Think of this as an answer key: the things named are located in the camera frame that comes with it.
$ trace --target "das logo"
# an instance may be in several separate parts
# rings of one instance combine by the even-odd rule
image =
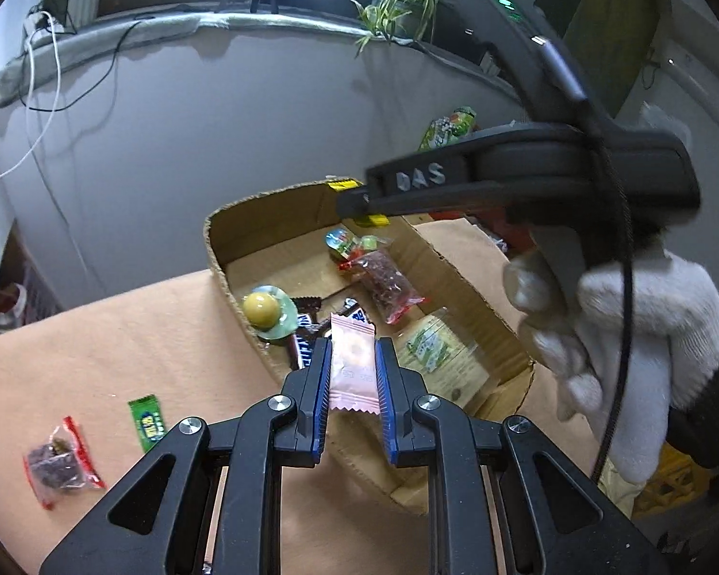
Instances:
[[[397,189],[402,192],[408,192],[411,187],[419,189],[429,187],[430,182],[433,185],[445,183],[444,168],[437,162],[429,164],[426,174],[420,168],[413,168],[412,175],[403,172],[397,173]]]

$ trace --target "white glove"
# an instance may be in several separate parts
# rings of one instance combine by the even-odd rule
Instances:
[[[623,479],[642,483],[658,466],[669,403],[688,409],[719,367],[719,292],[706,269],[659,247],[640,253],[633,268],[634,345],[610,459]],[[619,368],[620,264],[581,276],[580,311],[572,315],[537,251],[506,266],[504,288],[511,303],[529,314],[520,340],[557,377],[560,420],[583,413],[601,441]]]

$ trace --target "yellow ball candy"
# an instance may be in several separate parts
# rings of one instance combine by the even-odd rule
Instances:
[[[242,301],[242,312],[257,329],[270,329],[280,320],[280,303],[270,293],[253,292]]]

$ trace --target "plastic bag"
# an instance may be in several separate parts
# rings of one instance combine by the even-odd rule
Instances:
[[[410,307],[425,300],[384,251],[366,253],[341,267],[362,274],[362,284],[387,324],[396,324]]]
[[[330,316],[330,408],[380,414],[376,385],[376,327]]]
[[[67,491],[106,488],[91,464],[80,431],[69,416],[63,418],[48,443],[25,455],[23,463],[35,497],[46,510],[52,510]]]
[[[477,113],[467,105],[453,110],[450,116],[431,121],[418,149],[436,149],[471,134],[476,127]]]
[[[642,103],[638,125],[642,128],[662,129],[665,132],[671,132],[682,141],[687,152],[692,153],[692,132],[690,132],[690,128],[684,121],[666,114],[663,108],[652,103]]]
[[[345,227],[336,227],[327,232],[325,243],[335,259],[347,261],[377,251],[380,247],[388,247],[392,241],[372,234],[357,236]]]
[[[400,367],[419,372],[429,393],[467,413],[476,412],[495,387],[485,352],[445,307],[406,326],[394,349]]]

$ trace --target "yellow crate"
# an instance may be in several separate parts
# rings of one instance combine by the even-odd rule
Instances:
[[[658,469],[635,499],[632,517],[657,515],[687,504],[706,493],[710,481],[711,472],[664,443]]]

